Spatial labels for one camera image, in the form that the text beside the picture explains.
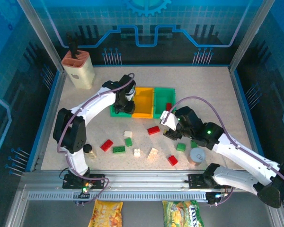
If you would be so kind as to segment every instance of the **robotic arm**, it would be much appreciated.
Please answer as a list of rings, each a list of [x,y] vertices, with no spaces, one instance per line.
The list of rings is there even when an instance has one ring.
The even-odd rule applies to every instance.
[[[116,113],[125,112],[133,114],[135,104],[132,101],[132,98],[135,95],[136,83],[134,80],[130,82],[131,79],[132,78],[129,75],[124,75],[120,81],[107,81],[102,85],[102,88],[93,97],[91,97],[94,98],[94,100],[84,106],[84,108],[82,108],[82,106],[86,102],[70,110],[62,108],[58,112],[53,131],[53,138],[57,141],[57,143],[60,140],[64,128],[66,127],[66,123],[79,109],[81,109],[72,121],[71,126],[68,127],[61,144],[62,149],[66,151],[66,156],[68,157],[73,170],[79,175],[89,175],[89,167],[84,158],[87,124],[98,113],[110,105],[113,105]],[[127,83],[129,84],[124,88],[114,91]]]
[[[233,186],[257,195],[261,201],[271,207],[281,206],[284,199],[284,180],[271,168],[284,175],[284,164],[280,165],[260,156],[231,137],[237,144],[235,146],[222,127],[212,122],[203,123],[188,106],[176,110],[175,114],[171,113],[165,121],[167,115],[168,111],[164,111],[160,117],[160,123],[169,127],[169,130],[164,132],[166,137],[172,140],[188,137],[199,146],[224,155],[248,171],[248,173],[235,171],[218,164],[210,164],[204,172],[204,180],[210,187],[218,184]],[[266,167],[239,148],[244,148],[247,153],[265,161],[270,167]]]

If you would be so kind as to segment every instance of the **green snack bag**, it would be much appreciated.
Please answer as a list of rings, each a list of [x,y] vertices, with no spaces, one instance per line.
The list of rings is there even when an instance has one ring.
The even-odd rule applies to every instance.
[[[197,201],[162,201],[164,227],[204,227]]]

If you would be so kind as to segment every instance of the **green tray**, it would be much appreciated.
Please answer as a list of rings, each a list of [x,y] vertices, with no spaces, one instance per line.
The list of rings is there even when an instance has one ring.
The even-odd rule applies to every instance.
[[[124,113],[124,112],[120,112],[120,113],[116,114],[113,105],[111,105],[109,107],[109,111],[110,111],[111,117],[132,117],[130,114],[127,114],[127,113]]]
[[[166,103],[174,105],[176,103],[176,90],[174,88],[155,88],[153,118],[159,119],[164,110]]]

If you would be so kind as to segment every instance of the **yellow tray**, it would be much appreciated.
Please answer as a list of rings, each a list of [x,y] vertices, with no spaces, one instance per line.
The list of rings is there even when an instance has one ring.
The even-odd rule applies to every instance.
[[[136,87],[136,95],[133,98],[136,109],[133,118],[153,118],[155,89],[151,87]]]

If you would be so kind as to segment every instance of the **red block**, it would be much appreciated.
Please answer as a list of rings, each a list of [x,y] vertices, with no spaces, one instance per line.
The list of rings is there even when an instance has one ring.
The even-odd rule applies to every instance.
[[[172,108],[172,104],[166,103],[166,111],[170,111],[171,108]]]
[[[113,142],[111,140],[107,140],[102,146],[101,149],[104,151],[107,151],[111,146],[113,145]]]
[[[155,126],[155,127],[149,128],[147,131],[148,131],[149,135],[152,135],[152,134],[155,134],[157,132],[160,132],[160,128],[158,126]]]
[[[175,156],[172,155],[172,156],[169,157],[169,163],[170,163],[172,166],[174,166],[175,164],[178,163],[178,160],[176,159]]]

